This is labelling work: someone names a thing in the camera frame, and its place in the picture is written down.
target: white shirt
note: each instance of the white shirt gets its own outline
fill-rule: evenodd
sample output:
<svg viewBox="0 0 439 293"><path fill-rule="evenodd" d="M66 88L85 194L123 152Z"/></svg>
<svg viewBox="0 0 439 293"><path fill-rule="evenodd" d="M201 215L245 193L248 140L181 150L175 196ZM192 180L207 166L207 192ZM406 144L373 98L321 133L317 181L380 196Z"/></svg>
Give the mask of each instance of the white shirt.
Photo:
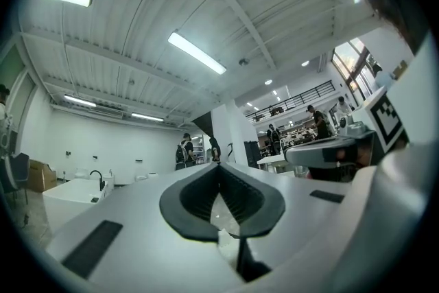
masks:
<svg viewBox="0 0 439 293"><path fill-rule="evenodd" d="M0 103L0 121L6 118L6 106Z"/></svg>
<svg viewBox="0 0 439 293"><path fill-rule="evenodd" d="M340 119L343 116L346 116L352 112L351 107L348 105L348 103L344 102L343 105L340 104L340 102L337 103L337 119L340 122Z"/></svg>
<svg viewBox="0 0 439 293"><path fill-rule="evenodd" d="M381 87L385 87L385 89L388 91L392 84L394 84L394 82L395 81L390 73L380 71L375 77L375 91L377 91Z"/></svg>

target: white sink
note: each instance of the white sink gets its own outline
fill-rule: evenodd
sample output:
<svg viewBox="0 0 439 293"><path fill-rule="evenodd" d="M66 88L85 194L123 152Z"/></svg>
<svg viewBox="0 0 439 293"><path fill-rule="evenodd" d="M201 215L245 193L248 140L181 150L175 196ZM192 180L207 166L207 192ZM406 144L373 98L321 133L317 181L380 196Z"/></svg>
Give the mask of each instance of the white sink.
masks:
<svg viewBox="0 0 439 293"><path fill-rule="evenodd" d="M93 207L108 195L108 182L99 190L99 180L75 178L43 192L44 207L52 233Z"/></svg>

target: white table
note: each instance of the white table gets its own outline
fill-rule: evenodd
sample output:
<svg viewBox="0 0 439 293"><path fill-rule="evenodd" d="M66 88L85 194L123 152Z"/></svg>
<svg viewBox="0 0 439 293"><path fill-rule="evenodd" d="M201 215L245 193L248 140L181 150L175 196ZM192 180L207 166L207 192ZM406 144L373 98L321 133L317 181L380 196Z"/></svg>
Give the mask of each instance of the white table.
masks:
<svg viewBox="0 0 439 293"><path fill-rule="evenodd" d="M277 174L276 167L283 167L288 165L288 161L285 160L283 154L266 156L265 158L258 161L258 165L266 165L267 171L269 167L274 169L274 173Z"/></svg>

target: ceiling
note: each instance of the ceiling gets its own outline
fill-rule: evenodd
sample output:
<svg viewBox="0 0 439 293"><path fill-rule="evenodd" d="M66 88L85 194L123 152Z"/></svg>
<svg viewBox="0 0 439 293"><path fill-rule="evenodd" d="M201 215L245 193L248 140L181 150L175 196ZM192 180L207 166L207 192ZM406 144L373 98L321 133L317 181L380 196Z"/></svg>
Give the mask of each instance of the ceiling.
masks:
<svg viewBox="0 0 439 293"><path fill-rule="evenodd" d="M175 126L378 26L353 0L20 0L17 14L14 31L56 104L71 107L70 92ZM227 72L170 45L175 30Z"/></svg>

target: black cabinet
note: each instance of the black cabinet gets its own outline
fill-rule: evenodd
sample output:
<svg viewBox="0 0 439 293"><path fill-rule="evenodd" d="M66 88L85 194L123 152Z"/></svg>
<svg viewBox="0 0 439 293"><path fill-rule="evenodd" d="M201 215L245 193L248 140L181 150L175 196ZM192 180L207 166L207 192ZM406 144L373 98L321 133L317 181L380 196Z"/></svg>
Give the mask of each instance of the black cabinet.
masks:
<svg viewBox="0 0 439 293"><path fill-rule="evenodd" d="M261 159L258 142L244 142L246 147L248 166L259 169L257 162Z"/></svg>

